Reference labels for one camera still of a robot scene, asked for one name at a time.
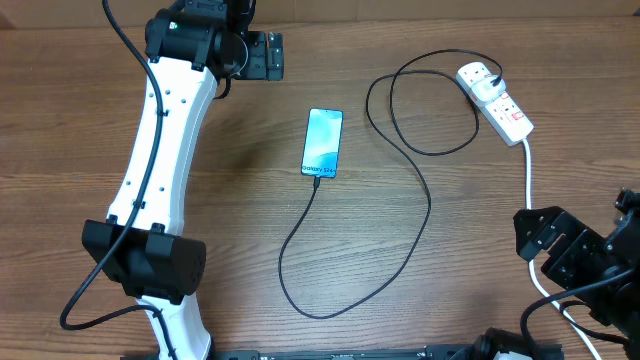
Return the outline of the blue Samsung smartphone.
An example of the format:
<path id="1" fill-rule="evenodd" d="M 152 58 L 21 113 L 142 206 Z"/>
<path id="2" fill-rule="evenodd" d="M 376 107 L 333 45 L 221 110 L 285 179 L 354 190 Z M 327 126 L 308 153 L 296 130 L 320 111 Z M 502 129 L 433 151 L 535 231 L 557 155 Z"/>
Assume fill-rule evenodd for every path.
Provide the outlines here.
<path id="1" fill-rule="evenodd" d="M 301 161 L 301 174 L 335 178 L 338 170 L 344 115 L 340 110 L 309 111 Z"/>

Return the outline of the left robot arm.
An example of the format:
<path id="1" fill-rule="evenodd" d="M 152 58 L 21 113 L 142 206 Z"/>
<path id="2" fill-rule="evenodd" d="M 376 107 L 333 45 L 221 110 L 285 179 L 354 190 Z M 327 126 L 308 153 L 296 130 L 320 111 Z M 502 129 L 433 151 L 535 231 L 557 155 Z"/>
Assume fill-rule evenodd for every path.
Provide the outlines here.
<path id="1" fill-rule="evenodd" d="M 136 52 L 146 76 L 141 120 L 119 191 L 82 243 L 96 272 L 146 313 L 161 359 L 211 359 L 196 291 L 205 244 L 184 236 L 184 205 L 199 132 L 210 106 L 236 80 L 279 81 L 283 39 L 250 29 L 256 5 L 177 1 L 159 10 Z"/>

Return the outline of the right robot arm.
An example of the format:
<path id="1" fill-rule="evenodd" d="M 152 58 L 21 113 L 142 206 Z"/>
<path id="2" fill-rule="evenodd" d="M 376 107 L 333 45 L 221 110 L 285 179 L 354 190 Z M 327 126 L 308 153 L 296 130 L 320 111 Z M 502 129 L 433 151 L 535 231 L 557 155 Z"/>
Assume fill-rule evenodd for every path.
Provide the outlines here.
<path id="1" fill-rule="evenodd" d="M 519 335 L 490 328 L 455 359 L 562 359 L 559 345 L 539 345 L 529 328 L 529 317 L 539 308 L 558 302 L 561 310 L 586 306 L 590 316 L 613 335 L 580 326 L 584 334 L 619 344 L 629 359 L 639 357 L 639 194 L 623 189 L 614 207 L 621 213 L 617 227 L 603 237 L 564 209 L 553 206 L 520 210 L 514 215 L 516 252 L 534 259 L 546 251 L 541 272 L 563 291 L 529 305 L 521 315 Z"/>

